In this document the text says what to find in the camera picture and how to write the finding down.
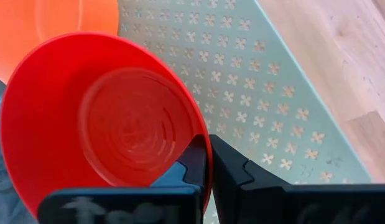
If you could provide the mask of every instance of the wooden floor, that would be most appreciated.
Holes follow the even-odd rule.
[[[385,182],[385,0],[257,1],[374,181]]]

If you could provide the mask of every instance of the gray fabric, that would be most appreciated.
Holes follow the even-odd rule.
[[[0,148],[0,224],[35,224],[12,186]]]

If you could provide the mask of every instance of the patterned tray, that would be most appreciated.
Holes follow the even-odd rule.
[[[371,179],[254,0],[120,0],[119,34],[167,63],[210,133],[296,184]],[[215,223],[211,201],[205,223]]]

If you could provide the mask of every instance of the red bowl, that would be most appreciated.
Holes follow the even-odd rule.
[[[67,34],[34,49],[3,97],[1,144],[14,186],[36,216],[54,190],[147,187],[196,134],[193,97],[158,58],[112,35]]]

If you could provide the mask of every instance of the mint green surface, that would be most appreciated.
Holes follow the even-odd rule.
[[[122,0],[121,36],[170,66],[209,132],[296,184],[371,179],[253,0]],[[216,223],[211,202],[205,223]]]

